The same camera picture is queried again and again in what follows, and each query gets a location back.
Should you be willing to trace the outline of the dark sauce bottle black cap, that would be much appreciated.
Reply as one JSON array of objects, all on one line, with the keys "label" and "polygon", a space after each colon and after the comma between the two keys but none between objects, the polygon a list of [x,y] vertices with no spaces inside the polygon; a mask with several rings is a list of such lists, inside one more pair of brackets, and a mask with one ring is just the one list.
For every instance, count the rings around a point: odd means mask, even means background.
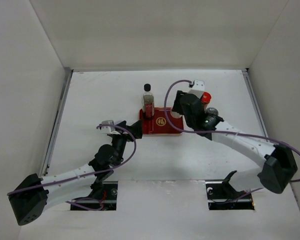
[{"label": "dark sauce bottle black cap", "polygon": [[142,94],[142,113],[147,120],[153,118],[155,114],[154,95],[151,92],[151,85],[146,83],[143,86],[144,93]]}]

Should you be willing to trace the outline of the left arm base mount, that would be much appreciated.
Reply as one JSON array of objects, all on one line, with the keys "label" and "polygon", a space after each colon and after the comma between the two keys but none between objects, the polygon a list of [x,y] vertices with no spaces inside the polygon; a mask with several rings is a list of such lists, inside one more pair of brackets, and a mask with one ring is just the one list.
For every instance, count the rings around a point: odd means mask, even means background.
[{"label": "left arm base mount", "polygon": [[104,181],[89,196],[72,200],[75,205],[70,205],[70,211],[116,211],[118,186],[117,181]]}]

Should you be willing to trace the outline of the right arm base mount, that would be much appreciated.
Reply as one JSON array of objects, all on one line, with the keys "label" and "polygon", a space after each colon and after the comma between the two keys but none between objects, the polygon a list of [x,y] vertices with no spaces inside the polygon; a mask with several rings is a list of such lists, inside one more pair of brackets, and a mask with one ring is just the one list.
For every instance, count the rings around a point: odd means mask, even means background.
[{"label": "right arm base mount", "polygon": [[229,181],[236,171],[230,172],[224,179],[205,181],[207,205],[210,211],[255,210],[252,194],[240,196],[247,191],[236,191]]}]

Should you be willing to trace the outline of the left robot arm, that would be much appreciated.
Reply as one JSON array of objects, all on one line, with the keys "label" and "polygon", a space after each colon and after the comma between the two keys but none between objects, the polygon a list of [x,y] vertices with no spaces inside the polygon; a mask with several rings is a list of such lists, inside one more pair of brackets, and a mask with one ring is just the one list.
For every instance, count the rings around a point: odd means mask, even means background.
[{"label": "left robot arm", "polygon": [[44,211],[62,203],[98,199],[102,195],[103,181],[128,162],[123,158],[126,145],[142,138],[142,125],[142,120],[132,125],[126,121],[115,124],[105,120],[97,128],[111,138],[111,143],[102,145],[90,162],[57,175],[28,175],[7,194],[17,224],[27,225]]}]

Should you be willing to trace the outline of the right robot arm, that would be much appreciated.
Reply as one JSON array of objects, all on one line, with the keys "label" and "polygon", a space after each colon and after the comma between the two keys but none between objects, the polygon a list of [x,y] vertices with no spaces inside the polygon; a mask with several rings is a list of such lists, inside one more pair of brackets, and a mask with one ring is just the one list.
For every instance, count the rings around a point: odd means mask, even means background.
[{"label": "right robot arm", "polygon": [[298,170],[288,147],[240,135],[222,117],[205,111],[201,99],[192,93],[177,91],[172,110],[184,116],[186,125],[197,135],[228,146],[257,165],[242,172],[233,170],[223,179],[221,190],[228,198],[258,188],[281,194]]}]

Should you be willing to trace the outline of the small black dome cap bottle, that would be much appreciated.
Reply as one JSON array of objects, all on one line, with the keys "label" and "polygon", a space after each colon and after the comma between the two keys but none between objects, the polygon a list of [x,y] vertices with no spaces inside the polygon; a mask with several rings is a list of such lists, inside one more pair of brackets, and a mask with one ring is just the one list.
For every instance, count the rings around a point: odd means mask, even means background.
[{"label": "small black dome cap bottle", "polygon": [[181,114],[179,114],[178,112],[175,112],[175,111],[171,111],[171,112],[170,112],[170,115],[171,115],[171,117],[173,117],[173,118],[175,118],[175,119],[179,119],[179,118],[182,117]]}]

